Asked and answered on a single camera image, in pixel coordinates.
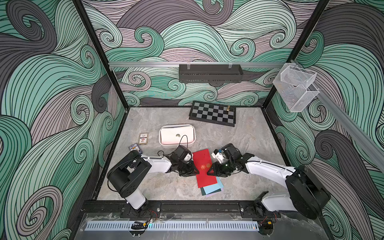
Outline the red envelope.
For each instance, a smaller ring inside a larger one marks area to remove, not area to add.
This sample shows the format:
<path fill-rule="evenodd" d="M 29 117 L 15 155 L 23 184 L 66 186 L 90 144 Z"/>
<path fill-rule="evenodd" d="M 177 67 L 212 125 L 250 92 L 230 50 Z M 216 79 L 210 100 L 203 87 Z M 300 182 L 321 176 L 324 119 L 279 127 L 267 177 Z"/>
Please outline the red envelope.
<path fill-rule="evenodd" d="M 194 152 L 193 161 L 195 167 L 199 171 L 199 174 L 196 175 L 199 188 L 207 187 L 217 183 L 215 176 L 207 175 L 208 170 L 212 166 L 212 159 L 208 149 Z"/>

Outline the teal envelope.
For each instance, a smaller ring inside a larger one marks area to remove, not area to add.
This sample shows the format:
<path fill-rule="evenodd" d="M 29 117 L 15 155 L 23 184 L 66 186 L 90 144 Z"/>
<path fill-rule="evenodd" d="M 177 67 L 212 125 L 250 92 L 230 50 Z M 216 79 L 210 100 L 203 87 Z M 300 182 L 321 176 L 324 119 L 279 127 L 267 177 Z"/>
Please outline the teal envelope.
<path fill-rule="evenodd" d="M 222 184 L 220 178 L 216 177 L 216 179 L 217 179 L 216 184 L 200 188 L 203 196 L 215 194 L 215 193 L 221 192 L 223 190 L 224 185 Z"/>

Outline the lavender envelope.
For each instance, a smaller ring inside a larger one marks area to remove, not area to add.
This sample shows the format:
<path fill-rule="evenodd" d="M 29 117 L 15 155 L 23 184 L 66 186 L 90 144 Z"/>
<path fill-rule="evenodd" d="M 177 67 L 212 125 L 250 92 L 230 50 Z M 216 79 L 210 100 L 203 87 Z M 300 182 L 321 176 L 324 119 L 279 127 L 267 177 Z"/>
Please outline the lavender envelope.
<path fill-rule="evenodd" d="M 222 193 L 221 191 L 220 192 L 214 192 L 214 193 L 211 193 L 211 194 L 208 194 L 208 195 L 205 195 L 206 198 L 208 197 L 211 197 L 211 196 L 214 196 L 214 195 L 217 195 L 217 194 L 220 194 Z"/>

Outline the pink envelope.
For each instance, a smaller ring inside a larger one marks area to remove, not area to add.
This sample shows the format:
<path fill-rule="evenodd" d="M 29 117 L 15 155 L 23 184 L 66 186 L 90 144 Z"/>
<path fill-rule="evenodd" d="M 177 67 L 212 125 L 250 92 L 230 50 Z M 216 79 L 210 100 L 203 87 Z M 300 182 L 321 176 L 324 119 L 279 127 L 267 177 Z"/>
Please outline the pink envelope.
<path fill-rule="evenodd" d="M 195 141 L 195 130 L 192 126 L 162 128 L 160 137 L 163 145 L 191 144 Z"/>

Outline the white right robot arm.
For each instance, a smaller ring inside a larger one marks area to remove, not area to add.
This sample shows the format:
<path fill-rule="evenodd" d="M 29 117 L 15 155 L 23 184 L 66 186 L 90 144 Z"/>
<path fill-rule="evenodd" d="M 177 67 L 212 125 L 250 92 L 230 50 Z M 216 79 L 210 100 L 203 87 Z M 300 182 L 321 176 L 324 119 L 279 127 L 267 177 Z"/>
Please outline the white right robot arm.
<path fill-rule="evenodd" d="M 246 173 L 267 178 L 285 188 L 280 193 L 264 191 L 254 201 L 255 214 L 265 218 L 276 212 L 298 212 L 307 219 L 315 220 L 331 199 L 331 194 L 307 167 L 288 167 L 260 159 L 246 153 L 235 160 L 214 162 L 207 175 L 229 177 Z"/>

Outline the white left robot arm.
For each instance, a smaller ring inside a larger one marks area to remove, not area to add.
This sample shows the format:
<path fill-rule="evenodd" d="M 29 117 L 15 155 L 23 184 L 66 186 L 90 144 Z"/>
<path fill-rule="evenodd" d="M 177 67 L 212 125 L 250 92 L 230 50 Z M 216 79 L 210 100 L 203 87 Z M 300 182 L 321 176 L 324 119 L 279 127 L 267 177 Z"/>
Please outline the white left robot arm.
<path fill-rule="evenodd" d="M 192 153 L 189 150 L 172 152 L 168 155 L 148 157 L 133 150 L 113 166 L 108 174 L 108 184 L 135 210 L 146 204 L 147 199 L 139 190 L 139 185 L 149 173 L 177 173 L 180 177 L 196 176 Z"/>

